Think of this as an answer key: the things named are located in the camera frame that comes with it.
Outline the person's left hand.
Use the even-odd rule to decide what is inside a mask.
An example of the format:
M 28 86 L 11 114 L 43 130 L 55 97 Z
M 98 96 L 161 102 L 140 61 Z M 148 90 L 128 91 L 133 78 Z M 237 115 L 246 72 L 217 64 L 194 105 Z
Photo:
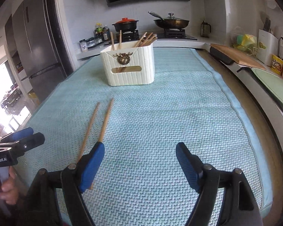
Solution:
M 8 205 L 16 205 L 19 199 L 19 189 L 16 186 L 16 174 L 12 167 L 9 167 L 9 177 L 2 183 L 0 199 Z

